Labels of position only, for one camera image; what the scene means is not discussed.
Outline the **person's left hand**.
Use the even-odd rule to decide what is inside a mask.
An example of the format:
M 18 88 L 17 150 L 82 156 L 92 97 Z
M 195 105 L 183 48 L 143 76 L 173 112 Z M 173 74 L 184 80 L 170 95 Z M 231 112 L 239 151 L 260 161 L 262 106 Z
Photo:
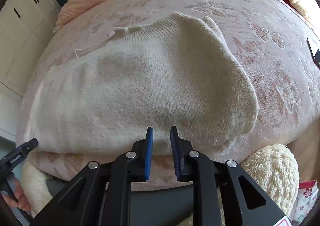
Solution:
M 14 184 L 16 190 L 14 191 L 15 198 L 17 201 L 12 199 L 6 193 L 2 193 L 2 197 L 4 198 L 5 202 L 11 208 L 19 208 L 25 212 L 31 212 L 31 205 L 24 194 L 23 188 L 21 187 L 20 181 L 17 178 L 14 178 Z

